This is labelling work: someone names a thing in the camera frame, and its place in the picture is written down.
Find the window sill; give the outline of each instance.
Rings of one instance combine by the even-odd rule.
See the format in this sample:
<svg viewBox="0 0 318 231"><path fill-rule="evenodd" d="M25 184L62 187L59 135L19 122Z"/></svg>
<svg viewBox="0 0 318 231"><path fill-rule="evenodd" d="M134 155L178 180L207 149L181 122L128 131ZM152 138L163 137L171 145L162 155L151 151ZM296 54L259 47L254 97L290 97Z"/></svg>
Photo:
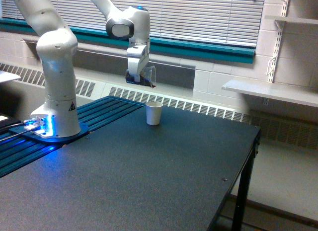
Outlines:
<svg viewBox="0 0 318 231"><path fill-rule="evenodd" d="M108 37L105 31L70 27L78 40L97 42L106 45L128 46L128 41L115 40ZM18 31L32 33L34 30L24 21L0 18L0 29L5 31ZM214 45L180 41L173 39L151 37L151 52L168 53L204 59L231 61L252 64L255 49L235 46Z"/></svg>

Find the white paper cup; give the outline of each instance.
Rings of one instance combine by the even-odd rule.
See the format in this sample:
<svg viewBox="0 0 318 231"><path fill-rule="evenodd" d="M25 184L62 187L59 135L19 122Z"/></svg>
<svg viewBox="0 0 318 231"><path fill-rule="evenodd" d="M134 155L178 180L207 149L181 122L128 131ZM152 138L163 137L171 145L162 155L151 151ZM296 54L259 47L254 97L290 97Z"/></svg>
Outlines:
<svg viewBox="0 0 318 231"><path fill-rule="evenodd" d="M147 124L158 125L160 123L162 107L163 104L159 102L146 103Z"/></svg>

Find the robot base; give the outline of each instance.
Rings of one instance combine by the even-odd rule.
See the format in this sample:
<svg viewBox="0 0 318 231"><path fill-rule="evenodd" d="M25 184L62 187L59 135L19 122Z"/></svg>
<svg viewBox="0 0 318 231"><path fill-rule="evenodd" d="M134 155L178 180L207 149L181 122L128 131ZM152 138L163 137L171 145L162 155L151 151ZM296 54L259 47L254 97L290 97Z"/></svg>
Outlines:
<svg viewBox="0 0 318 231"><path fill-rule="evenodd" d="M79 123L80 126L80 132L74 136L71 137L66 137L66 138L42 138L36 134L34 134L33 132L29 132L29 133L25 133L22 134L21 136L25 136L28 137L30 139L36 140L36 141L40 141L42 143L49 143L49 144L69 144L85 135L88 134L88 125L86 125L85 123L80 122ZM12 128L10 129L11 132L13 133L22 133L25 130L24 126L19 126L16 128Z"/></svg>

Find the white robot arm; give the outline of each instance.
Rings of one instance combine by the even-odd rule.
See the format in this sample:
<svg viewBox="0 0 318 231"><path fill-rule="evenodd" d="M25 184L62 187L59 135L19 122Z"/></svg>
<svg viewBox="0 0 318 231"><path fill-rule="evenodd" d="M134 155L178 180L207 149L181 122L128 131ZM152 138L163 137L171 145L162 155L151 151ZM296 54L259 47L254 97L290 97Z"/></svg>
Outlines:
<svg viewBox="0 0 318 231"><path fill-rule="evenodd" d="M50 0L14 0L26 22L40 36L37 52L45 76L45 103L32 112L41 117L43 138L70 137L80 132L76 111L75 75L72 57L76 36L54 9Z"/></svg>
<svg viewBox="0 0 318 231"><path fill-rule="evenodd" d="M91 0L106 18L106 31L111 38L129 39L126 81L153 87L144 68L149 61L150 16L142 6L119 10L111 0Z"/></svg>

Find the black cable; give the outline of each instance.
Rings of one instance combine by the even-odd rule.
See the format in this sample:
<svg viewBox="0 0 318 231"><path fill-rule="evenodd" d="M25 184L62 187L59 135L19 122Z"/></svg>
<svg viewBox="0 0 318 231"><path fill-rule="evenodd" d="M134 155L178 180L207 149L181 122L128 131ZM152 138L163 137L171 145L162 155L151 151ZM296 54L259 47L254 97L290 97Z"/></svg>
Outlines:
<svg viewBox="0 0 318 231"><path fill-rule="evenodd" d="M16 124L12 124L12 125L9 125L9 126L5 126L5 127L0 129L0 134L3 133L3 132L6 132L10 128L15 128L15 127L22 126L22 125L24 125L24 123L16 123Z"/></svg>
<svg viewBox="0 0 318 231"><path fill-rule="evenodd" d="M11 139L11 138L15 138L15 137L17 137L17 136L20 136L20 135L22 135L22 134L25 134L25 133L28 133L28 132L32 132L32 131L38 130L40 127L41 127L41 126L38 126L38 127L32 128L32 129L30 129L30 130L25 130L25 131L23 131L23 132L21 132L21 133L17 133L17 134L15 134L15 135L12 135L12 136L3 138L3 139L0 140L0 143L4 142L4 141L6 141L6 140L9 140L9 139Z"/></svg>

